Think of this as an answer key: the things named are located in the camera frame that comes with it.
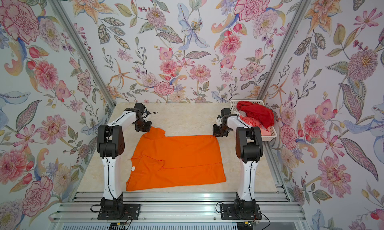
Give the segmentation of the orange t-shirt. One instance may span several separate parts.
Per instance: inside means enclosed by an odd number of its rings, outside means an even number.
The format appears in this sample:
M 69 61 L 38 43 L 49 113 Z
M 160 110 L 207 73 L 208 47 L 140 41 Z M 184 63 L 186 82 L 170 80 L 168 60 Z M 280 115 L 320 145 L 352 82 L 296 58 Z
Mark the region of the orange t-shirt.
M 216 137 L 167 137 L 160 128 L 144 134 L 131 158 L 128 192 L 226 182 Z

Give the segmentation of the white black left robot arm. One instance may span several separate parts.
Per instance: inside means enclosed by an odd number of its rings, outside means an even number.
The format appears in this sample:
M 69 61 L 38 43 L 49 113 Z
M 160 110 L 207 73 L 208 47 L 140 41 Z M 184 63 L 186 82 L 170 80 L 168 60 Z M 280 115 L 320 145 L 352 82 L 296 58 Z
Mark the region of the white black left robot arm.
M 104 168 L 104 193 L 100 213 L 108 215 L 109 218 L 112 215 L 121 217 L 126 214 L 118 176 L 120 156 L 125 151 L 124 130 L 134 126 L 136 132 L 149 132 L 152 122 L 145 120 L 148 115 L 146 106 L 136 103 L 133 108 L 125 109 L 111 123 L 100 125 L 98 128 L 96 147 Z

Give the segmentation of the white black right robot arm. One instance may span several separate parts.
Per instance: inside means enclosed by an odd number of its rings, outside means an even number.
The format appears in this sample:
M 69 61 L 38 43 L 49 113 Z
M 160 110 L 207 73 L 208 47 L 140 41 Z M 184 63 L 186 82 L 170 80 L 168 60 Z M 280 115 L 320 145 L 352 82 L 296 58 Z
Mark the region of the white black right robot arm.
M 240 185 L 233 206 L 239 219 L 255 217 L 258 207 L 255 199 L 256 171 L 264 154 L 261 129 L 245 123 L 237 115 L 217 117 L 213 125 L 214 137 L 227 137 L 233 131 L 236 135 L 235 153 L 240 161 Z

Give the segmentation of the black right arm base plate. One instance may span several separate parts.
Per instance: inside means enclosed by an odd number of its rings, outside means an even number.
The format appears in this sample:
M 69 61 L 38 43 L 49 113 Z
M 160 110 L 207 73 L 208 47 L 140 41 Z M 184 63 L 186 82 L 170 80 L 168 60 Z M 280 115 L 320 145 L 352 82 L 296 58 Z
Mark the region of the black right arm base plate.
M 219 203 L 222 220 L 260 221 L 263 219 L 258 204 L 252 201 L 235 201 L 233 204 Z

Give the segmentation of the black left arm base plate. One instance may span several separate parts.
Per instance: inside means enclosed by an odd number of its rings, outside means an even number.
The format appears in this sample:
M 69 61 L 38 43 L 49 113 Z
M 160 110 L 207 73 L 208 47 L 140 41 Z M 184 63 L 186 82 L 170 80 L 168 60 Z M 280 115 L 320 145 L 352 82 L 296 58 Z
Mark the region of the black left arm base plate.
M 124 204 L 120 200 L 101 201 L 101 209 L 98 212 L 99 221 L 136 221 L 139 219 L 140 204 Z

